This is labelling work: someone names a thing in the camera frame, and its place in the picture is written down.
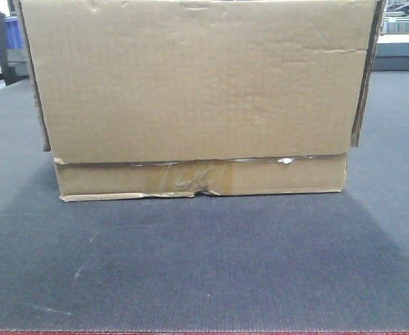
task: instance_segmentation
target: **dark gray carpet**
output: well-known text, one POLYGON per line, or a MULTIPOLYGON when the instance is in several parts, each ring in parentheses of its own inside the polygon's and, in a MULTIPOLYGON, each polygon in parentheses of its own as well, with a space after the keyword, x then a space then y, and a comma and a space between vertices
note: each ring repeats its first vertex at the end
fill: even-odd
POLYGON ((0 329, 409 331, 409 73, 376 73, 341 194, 65 204, 0 91, 0 329))

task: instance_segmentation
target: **box lid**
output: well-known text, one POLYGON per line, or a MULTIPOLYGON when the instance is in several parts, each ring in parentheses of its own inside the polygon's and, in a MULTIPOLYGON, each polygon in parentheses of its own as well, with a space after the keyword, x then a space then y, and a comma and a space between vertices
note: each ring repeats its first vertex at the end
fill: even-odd
POLYGON ((364 110, 376 4, 21 0, 20 9, 54 155, 102 163, 345 153, 364 110))

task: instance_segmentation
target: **box bottom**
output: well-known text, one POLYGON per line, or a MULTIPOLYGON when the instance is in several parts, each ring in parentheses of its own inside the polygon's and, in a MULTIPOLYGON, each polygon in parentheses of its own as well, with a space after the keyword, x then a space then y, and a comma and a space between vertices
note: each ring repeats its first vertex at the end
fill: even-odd
POLYGON ((56 164, 63 201, 342 191, 346 155, 56 164))

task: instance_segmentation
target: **red edge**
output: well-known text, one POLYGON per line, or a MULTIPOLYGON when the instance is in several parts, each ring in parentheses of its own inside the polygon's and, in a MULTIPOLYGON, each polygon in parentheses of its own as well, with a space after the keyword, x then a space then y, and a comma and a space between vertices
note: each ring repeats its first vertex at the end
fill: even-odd
POLYGON ((346 333, 331 333, 331 332, 302 332, 302 333, 271 333, 271 332, 141 332, 141 333, 124 333, 124 332, 0 332, 0 335, 409 335, 409 332, 346 332, 346 333))

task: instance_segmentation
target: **box side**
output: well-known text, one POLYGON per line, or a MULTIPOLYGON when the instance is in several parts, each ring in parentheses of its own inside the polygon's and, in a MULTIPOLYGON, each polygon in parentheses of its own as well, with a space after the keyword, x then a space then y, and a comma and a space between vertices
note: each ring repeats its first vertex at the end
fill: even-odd
POLYGON ((156 164, 56 164, 64 201, 339 192, 346 155, 156 164))
POLYGON ((383 22, 383 15, 385 14, 385 0, 377 1, 375 6, 375 15, 372 20, 371 35, 369 38, 369 47, 366 55, 366 62, 364 64, 364 74, 361 85, 361 91, 359 93, 357 113, 355 120, 353 121, 352 134, 350 136, 350 146, 358 147, 359 133, 361 131, 364 111, 366 109, 367 93, 369 92, 369 80, 371 79, 373 62, 375 60, 375 54, 377 52, 378 36, 383 22))
POLYGON ((348 150, 374 0, 21 4, 65 163, 348 150))
POLYGON ((32 85, 32 91, 34 93, 35 106, 37 109, 38 120, 39 120, 40 129, 42 131, 42 136, 43 136, 43 150, 51 151, 50 139, 48 137, 48 130, 47 130, 46 123, 45 123, 45 116, 43 114, 43 107, 42 107, 42 103, 40 100, 40 93, 38 91, 36 72, 34 70, 34 63, 33 63, 33 59, 31 56, 31 49, 29 47, 27 26, 26 26, 26 21, 23 16, 22 2, 20 0, 14 0, 14 5, 17 11, 18 20, 20 21, 20 25, 22 27, 21 31, 22 31, 23 46, 27 52, 28 74, 29 74, 29 79, 31 81, 31 85, 32 85))

